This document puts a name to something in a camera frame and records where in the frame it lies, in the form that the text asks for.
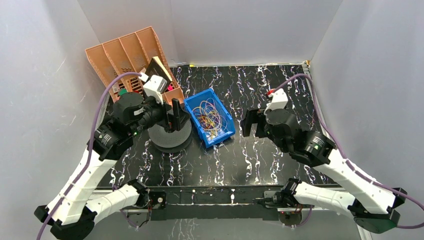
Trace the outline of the grey cable spool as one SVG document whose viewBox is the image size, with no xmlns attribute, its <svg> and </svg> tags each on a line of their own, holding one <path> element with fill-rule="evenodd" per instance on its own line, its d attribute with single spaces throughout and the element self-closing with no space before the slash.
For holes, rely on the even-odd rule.
<svg viewBox="0 0 424 240">
<path fill-rule="evenodd" d="M 147 130 L 148 136 L 153 145 L 161 152 L 173 154 L 188 147 L 193 139 L 193 125 L 188 120 L 181 130 L 166 132 L 157 124 Z"/>
</svg>

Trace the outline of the blue plastic bin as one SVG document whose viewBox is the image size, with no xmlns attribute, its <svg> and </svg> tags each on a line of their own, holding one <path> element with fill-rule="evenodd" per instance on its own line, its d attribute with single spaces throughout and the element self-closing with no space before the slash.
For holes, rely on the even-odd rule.
<svg viewBox="0 0 424 240">
<path fill-rule="evenodd" d="M 184 99 L 183 103 L 206 148 L 219 145 L 236 133 L 231 114 L 213 89 L 196 93 Z"/>
</svg>

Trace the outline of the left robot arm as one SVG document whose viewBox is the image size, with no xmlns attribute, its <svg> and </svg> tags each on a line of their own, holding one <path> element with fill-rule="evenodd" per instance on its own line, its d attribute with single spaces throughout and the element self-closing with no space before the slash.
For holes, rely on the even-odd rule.
<svg viewBox="0 0 424 240">
<path fill-rule="evenodd" d="M 190 118 L 176 98 L 166 103 L 137 92 L 124 93 L 113 104 L 110 119 L 91 129 L 87 149 L 63 189 L 49 204 L 38 206 L 34 215 L 50 226 L 58 240 L 82 240 L 111 214 L 129 206 L 150 206 L 149 188 L 136 179 L 97 199 L 91 195 L 133 145 L 135 136 L 154 126 L 167 132 L 180 131 Z"/>
</svg>

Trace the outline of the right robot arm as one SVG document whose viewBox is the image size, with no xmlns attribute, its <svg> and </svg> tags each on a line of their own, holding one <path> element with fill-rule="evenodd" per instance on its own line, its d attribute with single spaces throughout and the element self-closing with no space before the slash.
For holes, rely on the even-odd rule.
<svg viewBox="0 0 424 240">
<path fill-rule="evenodd" d="M 267 208 L 310 205 L 351 217 L 363 229 L 381 234 L 398 226 L 397 207 L 405 202 L 405 191 L 377 186 L 375 180 L 342 157 L 335 143 L 318 131 L 303 130 L 286 109 L 250 109 L 241 121 L 244 137 L 256 124 L 255 136 L 270 139 L 298 163 L 315 169 L 343 187 L 334 191 L 291 178 L 282 190 L 265 193 L 258 203 Z"/>
</svg>

